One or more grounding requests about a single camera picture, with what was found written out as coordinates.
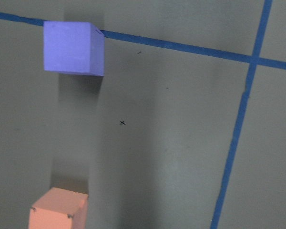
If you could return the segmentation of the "purple foam block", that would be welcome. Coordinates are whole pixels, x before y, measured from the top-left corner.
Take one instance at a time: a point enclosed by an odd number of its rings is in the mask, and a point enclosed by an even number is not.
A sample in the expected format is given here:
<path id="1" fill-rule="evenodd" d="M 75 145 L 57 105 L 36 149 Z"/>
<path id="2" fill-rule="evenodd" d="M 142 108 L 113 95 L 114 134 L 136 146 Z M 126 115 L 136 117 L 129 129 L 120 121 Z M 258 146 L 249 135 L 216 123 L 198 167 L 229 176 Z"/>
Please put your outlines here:
<path id="1" fill-rule="evenodd" d="M 104 76 L 104 34 L 90 22 L 43 23 L 44 70 Z"/>

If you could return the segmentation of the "orange foam block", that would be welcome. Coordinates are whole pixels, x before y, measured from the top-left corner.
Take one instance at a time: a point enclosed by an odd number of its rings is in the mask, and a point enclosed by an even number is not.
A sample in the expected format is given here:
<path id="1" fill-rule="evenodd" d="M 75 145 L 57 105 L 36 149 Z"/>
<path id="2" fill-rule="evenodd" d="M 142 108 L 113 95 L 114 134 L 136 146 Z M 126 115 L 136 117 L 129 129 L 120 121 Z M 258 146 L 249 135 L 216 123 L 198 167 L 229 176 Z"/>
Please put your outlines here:
<path id="1" fill-rule="evenodd" d="M 30 229 L 86 228 L 89 195 L 51 188 L 30 208 Z"/>

